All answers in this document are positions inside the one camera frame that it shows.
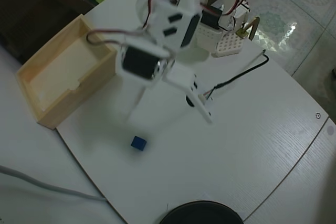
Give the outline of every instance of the yellow metal part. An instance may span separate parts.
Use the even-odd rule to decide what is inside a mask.
[[[259,23],[260,23],[260,18],[259,17],[255,17],[250,23],[248,23],[244,28],[241,28],[239,29],[237,32],[236,32],[236,35],[238,35],[241,39],[245,39],[247,36],[248,36],[248,29],[250,27],[252,27],[252,30],[250,32],[250,35],[248,37],[249,40],[253,40],[255,34],[256,34],[256,31],[258,29],[258,26],[259,26]]]

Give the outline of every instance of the black round object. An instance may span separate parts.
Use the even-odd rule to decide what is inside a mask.
[[[160,224],[243,224],[231,208],[213,201],[190,202],[171,210]]]
[[[188,105],[190,107],[195,107],[195,105],[191,102],[191,100],[189,99],[189,97],[185,97],[185,100],[187,101]]]

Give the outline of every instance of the blue cube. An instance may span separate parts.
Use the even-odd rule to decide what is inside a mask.
[[[135,136],[132,143],[131,143],[131,146],[133,146],[134,148],[136,148],[140,151],[143,151],[143,149],[146,146],[146,143],[147,143],[147,141],[145,139],[142,139],[138,136]]]

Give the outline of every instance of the wooden box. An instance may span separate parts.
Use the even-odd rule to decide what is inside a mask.
[[[17,72],[39,124],[54,129],[115,75],[117,51],[109,45],[89,45],[90,30],[85,18],[78,16]]]

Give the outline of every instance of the grey cable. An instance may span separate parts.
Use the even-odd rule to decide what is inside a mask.
[[[49,190],[49,191],[55,191],[55,192],[61,193],[61,194],[73,195],[73,196],[81,197],[81,198],[84,198],[84,199],[91,199],[91,200],[97,200],[97,201],[107,201],[104,197],[92,196],[92,195],[81,193],[79,191],[74,191],[74,190],[65,189],[65,188],[61,188],[61,187],[58,187],[58,186],[53,186],[53,185],[46,184],[44,182],[38,181],[37,179],[34,179],[34,178],[28,176],[28,175],[26,175],[22,172],[19,172],[17,170],[14,170],[14,169],[2,166],[2,165],[0,165],[0,173],[22,179],[22,180],[24,180],[28,183],[31,183],[35,186],[38,186],[40,188],[43,188],[43,189],[46,189],[46,190]]]

